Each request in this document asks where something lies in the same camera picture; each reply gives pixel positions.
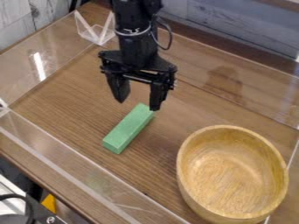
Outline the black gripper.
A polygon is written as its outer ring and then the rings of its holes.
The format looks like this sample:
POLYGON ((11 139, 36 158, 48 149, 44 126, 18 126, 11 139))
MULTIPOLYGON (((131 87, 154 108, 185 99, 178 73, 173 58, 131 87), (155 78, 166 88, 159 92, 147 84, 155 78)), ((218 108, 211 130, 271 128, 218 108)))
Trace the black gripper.
POLYGON ((158 111, 174 89, 177 66, 159 55, 157 31, 116 31, 119 49, 102 51, 102 72, 115 99, 123 103, 131 93, 130 81, 151 85, 150 109, 158 111))

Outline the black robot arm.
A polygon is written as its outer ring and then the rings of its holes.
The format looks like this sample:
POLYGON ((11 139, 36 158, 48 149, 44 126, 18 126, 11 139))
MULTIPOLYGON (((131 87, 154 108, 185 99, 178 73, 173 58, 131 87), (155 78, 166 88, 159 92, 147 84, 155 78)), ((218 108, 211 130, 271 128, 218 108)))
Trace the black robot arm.
POLYGON ((110 0, 115 14, 119 49, 102 51, 102 73, 115 99, 123 103, 131 93, 130 81, 150 85, 150 109, 157 111, 174 90, 178 67, 159 56, 174 41, 173 30, 159 18, 162 0, 110 0))

